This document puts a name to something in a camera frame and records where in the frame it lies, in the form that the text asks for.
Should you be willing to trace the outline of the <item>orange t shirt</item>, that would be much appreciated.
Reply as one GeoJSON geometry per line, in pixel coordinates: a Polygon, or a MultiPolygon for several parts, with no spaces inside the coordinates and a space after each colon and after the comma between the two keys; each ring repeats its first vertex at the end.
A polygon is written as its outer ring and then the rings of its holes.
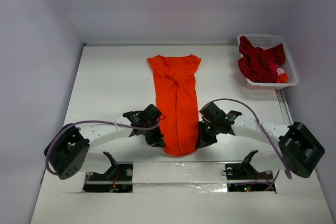
{"type": "Polygon", "coordinates": [[[198,101],[196,78],[201,58],[148,58],[153,71],[156,106],[165,119],[160,123],[166,147],[172,156],[185,156],[196,151],[198,138],[198,101]]]}

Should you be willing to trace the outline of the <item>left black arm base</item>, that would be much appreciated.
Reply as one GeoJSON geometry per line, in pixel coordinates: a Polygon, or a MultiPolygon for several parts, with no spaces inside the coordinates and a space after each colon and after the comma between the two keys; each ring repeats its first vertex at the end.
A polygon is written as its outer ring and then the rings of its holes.
{"type": "Polygon", "coordinates": [[[86,193],[133,192],[133,163],[118,163],[109,152],[103,152],[110,162],[104,173],[88,172],[83,184],[86,193]]]}

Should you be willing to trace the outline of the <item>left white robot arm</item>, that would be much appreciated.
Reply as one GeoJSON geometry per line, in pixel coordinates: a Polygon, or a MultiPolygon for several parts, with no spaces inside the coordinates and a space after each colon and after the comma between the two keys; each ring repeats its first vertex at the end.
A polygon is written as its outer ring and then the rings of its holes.
{"type": "Polygon", "coordinates": [[[116,178],[119,165],[108,152],[94,150],[123,138],[143,136],[147,145],[164,148],[160,129],[163,113],[153,104],[142,111],[123,113],[113,121],[84,120],[69,123],[57,133],[44,150],[46,170],[61,180],[79,171],[99,181],[116,178]]]}

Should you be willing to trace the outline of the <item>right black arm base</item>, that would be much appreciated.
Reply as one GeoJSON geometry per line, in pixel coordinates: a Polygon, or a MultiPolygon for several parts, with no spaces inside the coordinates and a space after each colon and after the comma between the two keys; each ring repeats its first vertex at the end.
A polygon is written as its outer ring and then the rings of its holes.
{"type": "Polygon", "coordinates": [[[276,192],[272,171],[258,172],[251,165],[258,151],[251,151],[240,163],[226,163],[221,175],[227,179],[229,192],[276,192]]]}

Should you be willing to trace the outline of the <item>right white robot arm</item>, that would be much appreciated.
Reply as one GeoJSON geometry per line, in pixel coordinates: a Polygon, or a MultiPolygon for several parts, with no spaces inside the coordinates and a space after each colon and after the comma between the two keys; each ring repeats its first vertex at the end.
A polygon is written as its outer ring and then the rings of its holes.
{"type": "Polygon", "coordinates": [[[315,170],[325,149],[300,122],[292,125],[263,123],[257,115],[249,118],[238,111],[225,113],[213,101],[200,109],[196,148],[217,143],[217,136],[229,134],[269,144],[270,152],[250,151],[240,163],[226,166],[232,179],[255,179],[268,170],[283,170],[290,178],[295,174],[308,178],[315,170]]]}

